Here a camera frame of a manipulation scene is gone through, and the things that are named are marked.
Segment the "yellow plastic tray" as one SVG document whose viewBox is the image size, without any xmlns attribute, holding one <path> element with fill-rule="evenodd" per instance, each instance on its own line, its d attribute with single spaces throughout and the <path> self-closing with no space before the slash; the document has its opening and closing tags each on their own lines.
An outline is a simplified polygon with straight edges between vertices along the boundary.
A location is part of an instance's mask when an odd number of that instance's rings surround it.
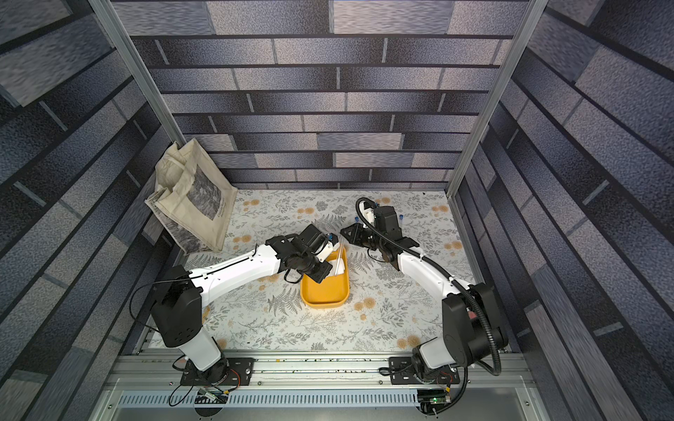
<svg viewBox="0 0 674 421">
<path fill-rule="evenodd" d="M 321 283 L 304 275 L 300 283 L 303 302 L 314 309 L 331 309 L 342 306 L 350 295 L 349 265 L 346 247 L 342 246 L 346 271 L 343 275 L 329 276 Z"/>
</svg>

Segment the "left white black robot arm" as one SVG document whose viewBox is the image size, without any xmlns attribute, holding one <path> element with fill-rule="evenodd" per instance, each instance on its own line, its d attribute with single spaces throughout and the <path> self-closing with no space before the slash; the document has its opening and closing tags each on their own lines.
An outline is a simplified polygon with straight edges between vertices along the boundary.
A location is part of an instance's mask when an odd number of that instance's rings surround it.
<svg viewBox="0 0 674 421">
<path fill-rule="evenodd" d="M 288 270 L 320 283 L 333 270 L 328 256 L 339 245 L 334 233 L 277 236 L 219 264 L 193 270 L 172 268 L 168 280 L 152 285 L 150 312 L 163 344 L 180 350 L 202 373 L 224 366 L 226 357 L 203 326 L 203 308 L 245 284 Z"/>
</svg>

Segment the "white wipe cloth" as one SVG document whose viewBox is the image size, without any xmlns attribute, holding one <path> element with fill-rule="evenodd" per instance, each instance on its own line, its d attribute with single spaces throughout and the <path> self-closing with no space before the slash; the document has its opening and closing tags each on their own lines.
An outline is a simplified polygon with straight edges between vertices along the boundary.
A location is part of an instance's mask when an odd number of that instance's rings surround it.
<svg viewBox="0 0 674 421">
<path fill-rule="evenodd" d="M 346 263 L 344 260 L 344 253 L 342 251 L 331 254 L 328 257 L 328 262 L 332 266 L 330 271 L 331 276 L 343 275 L 345 273 Z"/>
</svg>

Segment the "clear test tube blue cap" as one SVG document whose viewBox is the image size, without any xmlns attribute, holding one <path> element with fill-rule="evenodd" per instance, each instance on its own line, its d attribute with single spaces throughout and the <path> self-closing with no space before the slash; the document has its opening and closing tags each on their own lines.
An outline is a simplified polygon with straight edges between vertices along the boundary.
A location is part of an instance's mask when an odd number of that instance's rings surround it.
<svg viewBox="0 0 674 421">
<path fill-rule="evenodd" d="M 342 250 L 340 236 L 336 233 L 331 233 L 328 238 L 328 251 L 326 252 L 326 261 L 334 261 L 338 258 Z"/>
</svg>

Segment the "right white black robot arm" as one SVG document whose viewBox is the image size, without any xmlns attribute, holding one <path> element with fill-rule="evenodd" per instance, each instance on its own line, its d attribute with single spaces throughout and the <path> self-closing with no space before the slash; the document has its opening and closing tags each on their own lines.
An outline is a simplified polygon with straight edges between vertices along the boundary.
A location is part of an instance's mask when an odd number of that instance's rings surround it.
<svg viewBox="0 0 674 421">
<path fill-rule="evenodd" d="M 417 375 L 445 367 L 476 364 L 491 375 L 502 371 L 500 349 L 508 344 L 494 289 L 456 278 L 433 261 L 408 237 L 386 240 L 362 223 L 341 229 L 352 246 L 380 251 L 382 260 L 412 278 L 439 300 L 442 335 L 412 351 Z"/>
</svg>

